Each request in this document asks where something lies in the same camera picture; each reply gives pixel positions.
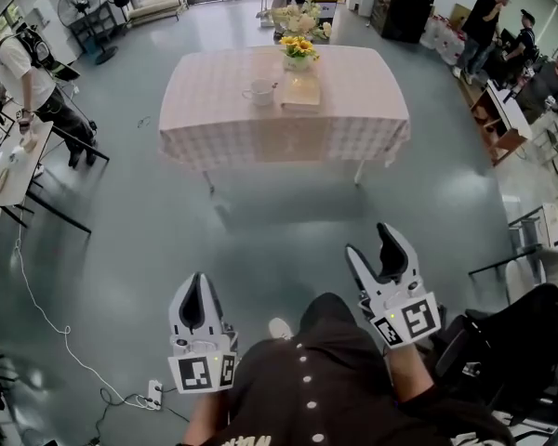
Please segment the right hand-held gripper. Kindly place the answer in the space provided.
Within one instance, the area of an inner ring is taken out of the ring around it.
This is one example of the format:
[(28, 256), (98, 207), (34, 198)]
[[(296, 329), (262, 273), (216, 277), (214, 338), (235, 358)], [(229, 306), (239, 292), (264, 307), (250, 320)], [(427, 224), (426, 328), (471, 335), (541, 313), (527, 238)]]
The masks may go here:
[(362, 292), (359, 307), (369, 317), (389, 349), (412, 345), (440, 330), (441, 320), (433, 292), (419, 275), (419, 260), (406, 237), (387, 223), (377, 224), (382, 242), (378, 275), (364, 254), (351, 244), (345, 257)]

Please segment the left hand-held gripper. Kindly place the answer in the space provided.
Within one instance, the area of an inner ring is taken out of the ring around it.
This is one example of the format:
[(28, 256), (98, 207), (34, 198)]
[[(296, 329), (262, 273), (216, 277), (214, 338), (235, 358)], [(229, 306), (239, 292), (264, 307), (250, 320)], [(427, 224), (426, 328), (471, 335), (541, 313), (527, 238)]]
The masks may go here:
[[(175, 293), (168, 309), (173, 354), (168, 363), (180, 394), (215, 393), (233, 386), (238, 333), (223, 321), (213, 282), (195, 272)], [(194, 330), (205, 334), (194, 336)]]

